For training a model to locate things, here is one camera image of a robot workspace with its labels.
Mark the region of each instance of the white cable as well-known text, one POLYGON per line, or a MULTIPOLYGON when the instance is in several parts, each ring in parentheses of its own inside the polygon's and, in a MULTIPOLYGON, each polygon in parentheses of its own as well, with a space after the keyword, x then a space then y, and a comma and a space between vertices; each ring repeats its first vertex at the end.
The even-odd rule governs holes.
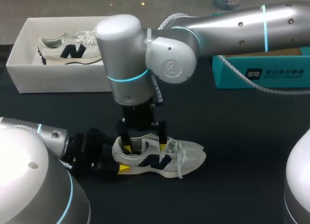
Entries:
MULTIPOLYGON (((186 14, 178 13, 178 14, 173 14, 170 15, 165 19, 165 21, 160 25, 158 28, 159 30, 164 29, 173 19, 178 18, 178 17, 190 17, 186 14)), ((229 63, 223 56, 218 56, 223 63, 231 69, 234 73, 236 73, 241 79, 243 79, 247 84, 251 85, 253 88, 263 91, 263 92, 269 92, 273 94, 281 94, 281 95, 306 95, 310 94, 310 90, 296 90, 296 91, 282 91, 282 90, 272 90, 268 89, 262 86, 259 86, 252 81, 250 81, 247 77, 245 77, 239 70, 237 70, 234 66, 232 66, 231 63, 229 63)))
POLYGON ((70 164, 68 164, 68 163, 66 163, 66 162, 64 162, 64 161, 62 161, 62 160, 59 160, 59 161, 60 161, 60 163, 62 163, 62 165, 65 166, 66 168, 72 169, 72 165, 70 165, 70 164))
POLYGON ((36 130, 34 130, 33 128, 31 128, 29 126, 15 125, 15 126, 11 126, 10 128, 23 129, 23 130, 29 131, 29 132, 33 133, 38 139, 40 139, 45 144, 45 140, 43 139, 43 137, 36 130))
MULTIPOLYGON (((188 15, 186 15, 186 14, 181 14, 181 13, 179 13, 179 14, 174 14, 174 15, 170 15, 169 17, 167 17, 167 18, 165 19, 165 21, 163 21, 163 23, 159 26, 158 29, 159 29, 159 30, 164 29, 172 20, 174 20, 174 19, 177 18, 177 17, 181 17, 181 16, 186 17, 186 16, 188 16, 188 15)), ((155 90, 156 90, 157 102, 158 102, 158 103, 162 103, 162 102, 163 102, 163 97, 162 97, 162 95, 161 95, 160 88, 159 88, 159 86, 158 86, 158 84, 157 84, 156 77, 155 77, 154 74, 152 74, 151 77, 152 77, 153 85, 154 85, 155 90)))

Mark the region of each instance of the floor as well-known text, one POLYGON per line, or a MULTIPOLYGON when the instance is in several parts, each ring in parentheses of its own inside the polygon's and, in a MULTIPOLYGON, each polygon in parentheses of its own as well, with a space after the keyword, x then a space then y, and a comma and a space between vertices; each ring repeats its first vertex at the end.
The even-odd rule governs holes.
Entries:
MULTIPOLYGON (((217 12, 212 0, 0 0, 0 44, 14 43, 28 17, 131 14, 143 27, 156 28, 173 13, 217 12)), ((242 0, 241 7, 286 0, 242 0)))

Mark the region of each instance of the robotic arm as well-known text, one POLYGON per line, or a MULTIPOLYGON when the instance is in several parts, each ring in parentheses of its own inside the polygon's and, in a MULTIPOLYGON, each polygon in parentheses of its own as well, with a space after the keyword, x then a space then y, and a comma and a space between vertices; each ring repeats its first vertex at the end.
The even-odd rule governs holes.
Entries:
POLYGON ((182 83, 200 56, 243 54, 309 46, 310 3, 292 1, 207 17, 172 15, 160 30, 142 29, 131 15, 115 15, 96 27, 97 41, 115 101, 124 119, 118 130, 130 150, 127 129, 159 133, 166 144, 165 122, 155 122, 155 74, 182 83))

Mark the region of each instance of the shoe sole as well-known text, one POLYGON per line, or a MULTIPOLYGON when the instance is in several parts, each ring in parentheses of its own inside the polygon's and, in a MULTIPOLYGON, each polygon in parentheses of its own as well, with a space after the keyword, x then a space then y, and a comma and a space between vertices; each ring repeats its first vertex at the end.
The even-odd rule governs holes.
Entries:
POLYGON ((69 65, 69 64, 74 64, 74 63, 82 64, 82 65, 90 65, 90 64, 97 63, 102 60, 101 56, 89 58, 89 59, 68 58, 68 59, 59 59, 59 60, 47 60, 42 56, 39 48, 38 48, 38 53, 41 56, 43 65, 69 65))
MULTIPOLYGON (((199 168, 203 164, 203 162, 205 161, 206 156, 207 155, 204 153, 203 157, 201 157, 201 163, 199 165, 197 165, 196 167, 193 167, 191 169, 188 169, 188 170, 182 170, 181 175, 184 176, 184 175, 196 170, 197 168, 199 168)), ((138 166, 130 167, 129 166, 128 169, 126 169, 124 171, 120 171, 118 174, 119 175, 136 175, 136 174, 141 174, 141 173, 145 173, 145 172, 155 172, 155 173, 158 173, 158 174, 160 174, 166 178, 179 177, 178 172, 165 172, 165 171, 162 171, 160 169, 152 168, 151 166, 146 166, 146 167, 138 167, 138 166)))

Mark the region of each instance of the teal box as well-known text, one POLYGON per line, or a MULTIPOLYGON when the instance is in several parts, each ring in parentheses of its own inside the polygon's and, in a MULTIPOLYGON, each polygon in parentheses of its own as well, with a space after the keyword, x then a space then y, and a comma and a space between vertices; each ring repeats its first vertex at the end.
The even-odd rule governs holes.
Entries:
MULTIPOLYGON (((300 56, 254 56, 226 58, 255 84, 267 88, 309 88, 310 47, 300 48, 300 56)), ((213 74, 219 89, 252 88, 229 69, 219 57, 213 57, 213 74)))

